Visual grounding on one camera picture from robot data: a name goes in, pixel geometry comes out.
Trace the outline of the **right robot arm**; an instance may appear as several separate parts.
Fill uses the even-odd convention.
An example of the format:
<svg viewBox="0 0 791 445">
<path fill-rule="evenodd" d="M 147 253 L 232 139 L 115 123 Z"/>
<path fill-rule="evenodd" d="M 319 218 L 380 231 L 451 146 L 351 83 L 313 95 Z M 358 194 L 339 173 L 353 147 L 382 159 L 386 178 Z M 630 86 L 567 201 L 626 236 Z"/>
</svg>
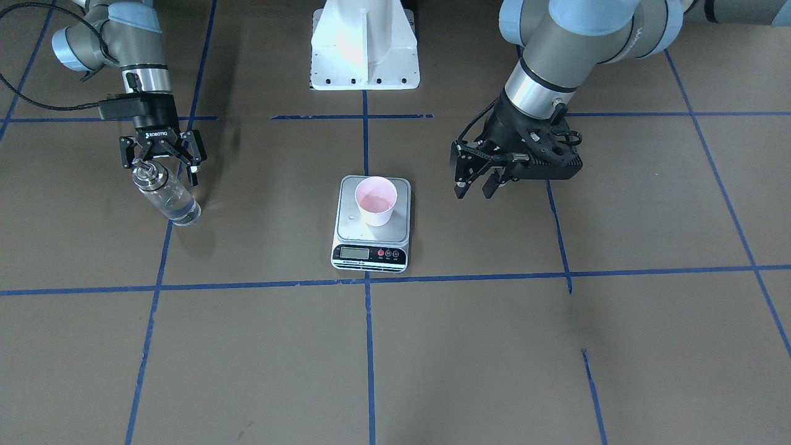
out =
<svg viewBox="0 0 791 445">
<path fill-rule="evenodd" d="M 150 1 L 80 1 L 85 16 L 79 25 L 59 29 L 52 50 L 65 67 L 87 78 L 103 67 L 121 70 L 125 91 L 98 103 L 104 121 L 130 119 L 136 133 L 122 137 L 122 167 L 134 158 L 149 161 L 175 157 L 188 181 L 207 155 L 197 130 L 181 132 L 167 67 L 158 15 Z"/>
</svg>

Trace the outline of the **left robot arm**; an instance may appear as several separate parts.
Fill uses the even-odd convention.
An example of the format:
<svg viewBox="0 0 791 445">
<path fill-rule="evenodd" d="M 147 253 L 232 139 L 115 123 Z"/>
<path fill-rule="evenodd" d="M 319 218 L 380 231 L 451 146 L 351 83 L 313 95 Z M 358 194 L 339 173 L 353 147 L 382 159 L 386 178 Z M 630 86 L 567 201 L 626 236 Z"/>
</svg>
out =
<svg viewBox="0 0 791 445">
<path fill-rule="evenodd" d="M 788 1 L 505 1 L 498 25 L 522 55 L 498 97 L 478 114 L 478 137 L 451 146 L 455 195 L 486 176 L 492 197 L 509 181 L 566 180 L 583 166 L 582 136 L 565 120 L 596 65 L 644 59 L 685 22 L 789 26 Z"/>
</svg>

